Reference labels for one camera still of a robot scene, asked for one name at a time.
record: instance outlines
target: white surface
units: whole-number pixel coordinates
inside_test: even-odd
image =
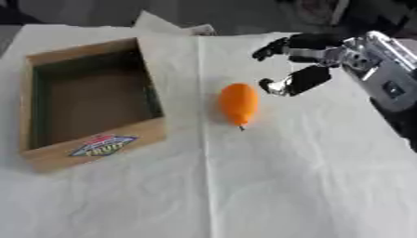
[[[28,26],[0,63],[0,237],[417,236],[417,156],[347,76],[297,98],[267,96],[248,129],[216,95],[283,78],[286,60],[251,52],[284,34],[141,35],[168,117],[168,140],[50,175],[17,150],[22,57],[134,36],[130,29]]]

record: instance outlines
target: cardboard box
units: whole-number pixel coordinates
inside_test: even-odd
[[[136,38],[27,57],[20,152],[45,172],[165,138]]]

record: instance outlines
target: wooden box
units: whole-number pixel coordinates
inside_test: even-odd
[[[46,172],[165,138],[136,38],[27,57],[20,152]]]

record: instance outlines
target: robotic finger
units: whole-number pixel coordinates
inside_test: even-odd
[[[290,74],[279,82],[271,79],[262,79],[259,85],[269,94],[293,97],[326,83],[330,79],[329,68],[312,65]]]

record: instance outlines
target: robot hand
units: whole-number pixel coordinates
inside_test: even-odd
[[[262,79],[261,88],[271,94],[296,96],[329,81],[329,68],[340,65],[342,44],[343,41],[336,35],[301,33],[278,39],[257,50],[252,57],[258,61],[274,55],[288,55],[289,60],[293,62],[316,64],[292,73],[280,82]]]
[[[257,50],[258,61],[288,55],[290,61],[315,65],[282,81],[262,79],[271,94],[296,96],[331,78],[330,68],[342,67],[370,96],[370,102],[417,152],[417,57],[397,40],[369,32],[345,40],[329,34],[296,34]]]

